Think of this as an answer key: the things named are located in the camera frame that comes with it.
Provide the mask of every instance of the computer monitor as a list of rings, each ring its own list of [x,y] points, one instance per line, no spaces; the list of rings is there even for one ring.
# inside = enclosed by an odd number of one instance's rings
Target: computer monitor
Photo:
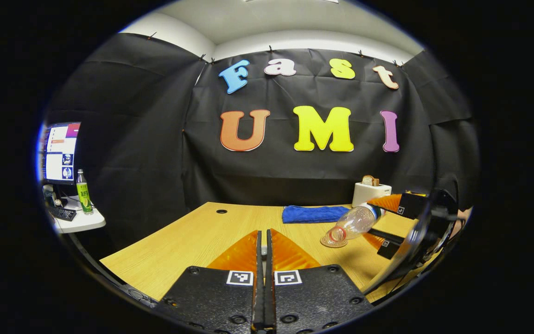
[[[40,179],[49,184],[76,184],[76,142],[80,122],[54,123],[40,136]]]

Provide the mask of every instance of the pink letter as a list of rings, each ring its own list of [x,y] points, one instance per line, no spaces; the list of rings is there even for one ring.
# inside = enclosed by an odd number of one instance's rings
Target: pink letter
[[[382,149],[384,152],[398,152],[399,144],[397,143],[397,129],[394,121],[397,119],[397,114],[392,111],[381,111],[380,116],[384,120],[384,145]]]

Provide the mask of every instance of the white desk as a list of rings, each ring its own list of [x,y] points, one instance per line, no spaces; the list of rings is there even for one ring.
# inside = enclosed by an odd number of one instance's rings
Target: white desk
[[[95,228],[101,228],[106,225],[106,221],[98,209],[93,208],[94,214],[85,214],[77,196],[63,197],[67,199],[66,209],[76,210],[74,220],[68,222],[67,220],[55,218],[55,231],[57,233],[75,233]]]

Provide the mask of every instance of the black backdrop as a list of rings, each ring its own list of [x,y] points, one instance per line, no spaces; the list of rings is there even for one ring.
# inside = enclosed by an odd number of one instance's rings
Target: black backdrop
[[[294,76],[270,76],[271,59],[295,62]],[[356,78],[331,73],[329,60],[346,59]],[[221,71],[242,59],[250,62],[248,84],[226,93]],[[373,67],[393,73],[399,89],[386,87]],[[330,148],[297,152],[296,106],[313,106],[322,120],[337,106],[348,108],[353,152]],[[251,136],[251,110],[271,112],[263,143],[250,152],[233,152],[220,143],[220,114],[241,110],[239,137]],[[399,152],[384,152],[381,110],[394,112]],[[366,174],[389,184],[396,193],[428,192],[434,177],[457,173],[461,208],[472,205],[478,151],[471,113],[454,83],[426,52],[403,68],[342,51],[292,49],[261,51],[223,59],[206,66],[191,96],[184,127],[184,184],[187,205],[206,201],[248,205],[335,205],[351,203],[354,183]]]
[[[271,59],[295,62],[294,76],[263,72]],[[356,78],[331,73],[329,60],[352,63]],[[248,84],[233,94],[218,74],[250,61]],[[373,67],[393,73],[386,87]],[[294,150],[296,106],[323,120],[348,108],[353,152]],[[220,142],[220,114],[241,110],[238,135],[250,137],[255,109],[271,112],[263,143],[233,152]],[[381,110],[394,112],[399,152],[384,152]],[[51,98],[47,123],[81,121],[76,165],[104,214],[113,250],[123,249],[207,201],[247,205],[350,203],[354,183],[374,175],[395,193],[428,192],[456,173],[461,209],[472,205],[477,138],[466,100],[427,52],[405,66],[343,51],[261,51],[214,64],[161,40],[116,34]],[[65,187],[69,193],[74,190]]]
[[[76,165],[116,250],[186,214],[182,124],[204,63],[161,40],[115,34],[51,99],[47,123],[82,122]]]

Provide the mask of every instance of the orange object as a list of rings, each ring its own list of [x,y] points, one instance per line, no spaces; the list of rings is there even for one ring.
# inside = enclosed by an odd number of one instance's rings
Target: orange object
[[[225,252],[216,257],[207,268],[252,271],[256,274],[258,232],[250,232],[239,241],[236,241]]]
[[[364,233],[363,235],[364,235],[364,239],[366,239],[366,241],[368,241],[371,245],[373,245],[375,249],[380,249],[380,247],[382,247],[384,238],[371,235],[370,233]]]
[[[401,195],[402,194],[394,194],[394,195],[388,195],[379,197],[377,199],[371,199],[368,201],[368,204],[376,205],[377,207],[381,207],[384,210],[397,212],[399,209],[399,203],[401,202]]]
[[[258,148],[265,138],[265,119],[269,116],[269,110],[259,109],[250,112],[254,119],[253,134],[249,139],[239,139],[238,123],[244,116],[241,111],[227,111],[222,114],[222,132],[220,141],[225,148],[231,151],[250,151]]]
[[[309,253],[282,233],[271,229],[273,270],[297,270],[320,267]]]

